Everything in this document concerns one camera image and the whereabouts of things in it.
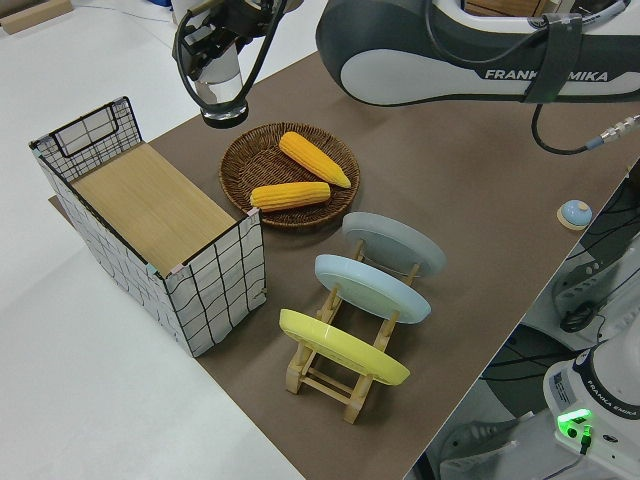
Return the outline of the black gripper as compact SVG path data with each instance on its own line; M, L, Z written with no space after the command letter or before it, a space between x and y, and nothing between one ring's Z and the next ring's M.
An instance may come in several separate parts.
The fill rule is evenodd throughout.
M232 79L236 76L236 36L265 36L295 1L228 0L211 8L205 25L188 24L179 31L179 73L189 79Z

